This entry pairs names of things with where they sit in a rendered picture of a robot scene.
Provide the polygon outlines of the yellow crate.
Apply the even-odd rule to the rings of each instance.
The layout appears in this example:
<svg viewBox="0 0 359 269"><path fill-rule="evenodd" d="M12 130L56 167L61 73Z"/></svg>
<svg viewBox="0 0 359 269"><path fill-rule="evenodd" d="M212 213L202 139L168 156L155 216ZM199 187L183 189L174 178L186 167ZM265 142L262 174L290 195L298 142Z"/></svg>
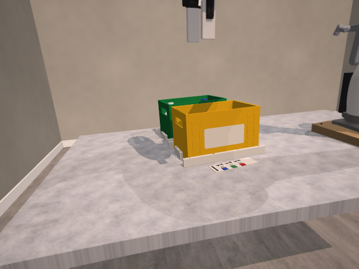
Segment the yellow crate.
<svg viewBox="0 0 359 269"><path fill-rule="evenodd" d="M256 119L244 102L181 105L171 110L174 146L183 158L258 146Z"/></svg>

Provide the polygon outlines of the white paper pick list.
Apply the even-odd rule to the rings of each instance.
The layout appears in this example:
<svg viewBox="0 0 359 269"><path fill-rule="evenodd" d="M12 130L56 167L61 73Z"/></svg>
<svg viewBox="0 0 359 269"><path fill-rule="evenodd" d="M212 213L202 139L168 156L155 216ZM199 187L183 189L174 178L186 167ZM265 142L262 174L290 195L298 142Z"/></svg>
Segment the white paper pick list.
<svg viewBox="0 0 359 269"><path fill-rule="evenodd" d="M211 165L211 166L208 166L208 167L211 168L216 173L218 173L218 172L221 172L221 171L226 171L226 170L230 170L230 169L234 169L234 168L239 168L239 167L242 167L242 166L251 165L251 164L255 164L255 163L258 163L258 162L251 159L251 158L249 158L249 157L246 157L246 158L243 158L243 159L228 161L228 162L225 162L225 163Z"/></svg>

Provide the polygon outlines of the green plastic crate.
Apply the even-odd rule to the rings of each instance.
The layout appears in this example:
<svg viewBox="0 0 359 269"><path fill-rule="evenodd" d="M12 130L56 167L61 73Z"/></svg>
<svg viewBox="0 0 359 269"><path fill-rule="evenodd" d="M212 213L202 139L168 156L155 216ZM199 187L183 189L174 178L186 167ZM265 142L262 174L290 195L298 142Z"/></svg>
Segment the green plastic crate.
<svg viewBox="0 0 359 269"><path fill-rule="evenodd" d="M202 99L207 99L207 100L202 101ZM168 136L168 139L173 138L173 124L172 124L172 110L171 110L172 106L213 103L213 102L219 102L219 100L217 99L216 96L212 96L212 95L158 100L160 132L163 131ZM174 104L168 104L168 103L174 103ZM167 115L165 115L166 112Z"/></svg>

